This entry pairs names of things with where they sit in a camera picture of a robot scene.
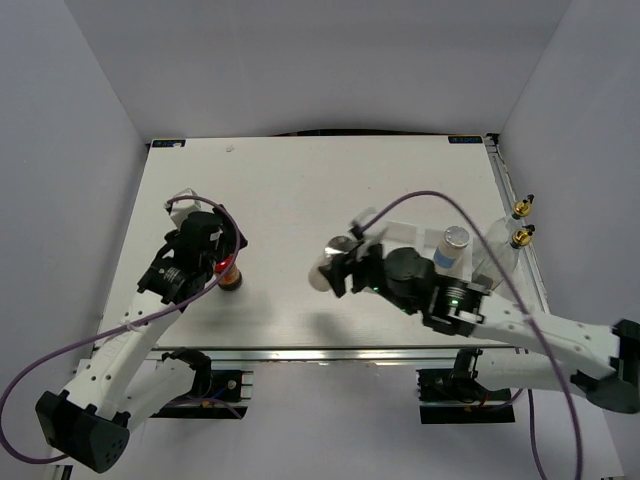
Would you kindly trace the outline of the red lid sauce jar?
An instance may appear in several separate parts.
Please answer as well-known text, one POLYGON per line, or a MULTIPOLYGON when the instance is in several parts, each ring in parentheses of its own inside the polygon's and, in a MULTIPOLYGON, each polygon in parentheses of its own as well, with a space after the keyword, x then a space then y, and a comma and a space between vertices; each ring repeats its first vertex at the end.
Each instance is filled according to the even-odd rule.
POLYGON ((214 272, 220 289, 231 292, 241 287, 243 281, 242 273, 235 265, 232 255, 217 263, 214 272))

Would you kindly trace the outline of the blue label silver cap shaker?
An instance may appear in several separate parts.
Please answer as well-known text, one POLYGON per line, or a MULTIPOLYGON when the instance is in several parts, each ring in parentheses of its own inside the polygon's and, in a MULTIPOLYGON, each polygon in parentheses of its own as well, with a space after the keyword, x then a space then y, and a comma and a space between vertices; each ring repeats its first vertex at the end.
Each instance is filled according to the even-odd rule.
POLYGON ((449 274, 464 255, 470 242, 469 232, 461 226, 450 226, 444 232, 434 251, 433 262, 439 274, 449 274))

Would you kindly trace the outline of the white silver cap shaker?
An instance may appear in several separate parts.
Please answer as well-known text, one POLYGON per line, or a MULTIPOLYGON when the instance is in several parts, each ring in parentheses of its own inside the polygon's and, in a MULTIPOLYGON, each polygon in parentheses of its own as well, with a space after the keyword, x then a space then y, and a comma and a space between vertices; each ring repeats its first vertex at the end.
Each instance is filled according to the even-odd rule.
POLYGON ((332 260, 342 254, 347 254, 357 245, 357 241, 350 236, 338 235, 327 241, 320 256, 313 263, 308 273, 308 281, 311 287, 319 292, 328 292, 331 289, 329 280, 321 272, 324 267, 329 267, 332 260))

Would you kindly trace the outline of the clear glass bottle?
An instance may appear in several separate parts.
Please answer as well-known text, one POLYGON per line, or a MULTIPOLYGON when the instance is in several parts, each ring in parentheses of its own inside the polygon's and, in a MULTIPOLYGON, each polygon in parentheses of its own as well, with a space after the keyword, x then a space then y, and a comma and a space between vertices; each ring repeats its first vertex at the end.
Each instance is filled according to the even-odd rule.
MULTIPOLYGON (((496 254, 510 246, 513 233, 523 226, 522 220, 531 213, 534 198, 533 194, 529 194, 514 203, 508 214, 495 220, 483 233, 485 240, 496 254)), ((484 245, 476 237, 473 241, 472 267, 476 269, 483 260, 488 258, 489 254, 484 245)))

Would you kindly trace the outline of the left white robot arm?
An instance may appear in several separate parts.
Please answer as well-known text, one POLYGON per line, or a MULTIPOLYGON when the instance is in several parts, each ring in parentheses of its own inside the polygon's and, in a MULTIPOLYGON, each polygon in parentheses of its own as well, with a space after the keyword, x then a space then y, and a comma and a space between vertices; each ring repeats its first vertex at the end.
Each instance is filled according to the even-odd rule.
POLYGON ((47 443, 96 473, 112 468, 131 433, 166 405, 226 388, 210 358, 186 347, 164 354, 143 379, 135 377, 166 330, 231 271, 247 245, 221 205, 182 194, 165 208, 175 227, 138 281, 119 329, 60 392, 43 393, 35 407, 47 443))

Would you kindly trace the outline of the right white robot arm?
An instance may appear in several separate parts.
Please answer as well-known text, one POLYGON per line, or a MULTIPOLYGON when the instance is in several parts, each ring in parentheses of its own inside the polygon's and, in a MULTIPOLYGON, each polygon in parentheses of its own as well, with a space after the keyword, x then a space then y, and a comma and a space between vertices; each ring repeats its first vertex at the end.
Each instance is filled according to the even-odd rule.
POLYGON ((503 388, 567 391, 612 412, 639 411, 639 325, 593 325, 525 307, 486 288, 436 272, 411 247, 386 253, 379 243, 345 240, 327 247, 309 274, 314 289, 370 290, 424 326, 447 336, 502 342, 531 352, 525 360, 477 353, 451 374, 453 390, 472 399, 503 388))

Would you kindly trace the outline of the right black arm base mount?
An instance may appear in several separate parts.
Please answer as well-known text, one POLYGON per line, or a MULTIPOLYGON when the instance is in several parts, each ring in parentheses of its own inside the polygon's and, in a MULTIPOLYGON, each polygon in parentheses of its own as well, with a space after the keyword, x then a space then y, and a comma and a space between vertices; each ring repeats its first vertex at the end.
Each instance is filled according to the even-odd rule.
POLYGON ((450 369, 417 371, 422 425, 481 425, 515 422, 510 389, 487 390, 470 378, 457 378, 450 369))

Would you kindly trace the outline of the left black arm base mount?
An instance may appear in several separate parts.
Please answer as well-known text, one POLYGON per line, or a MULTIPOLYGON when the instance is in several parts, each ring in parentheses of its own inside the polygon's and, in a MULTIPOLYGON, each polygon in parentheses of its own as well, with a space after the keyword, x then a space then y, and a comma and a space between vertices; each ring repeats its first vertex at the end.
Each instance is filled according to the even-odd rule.
POLYGON ((168 402, 153 415, 162 419, 241 420, 252 396, 253 372, 217 369, 203 352, 179 349, 162 360, 179 360, 193 372, 190 389, 168 402))

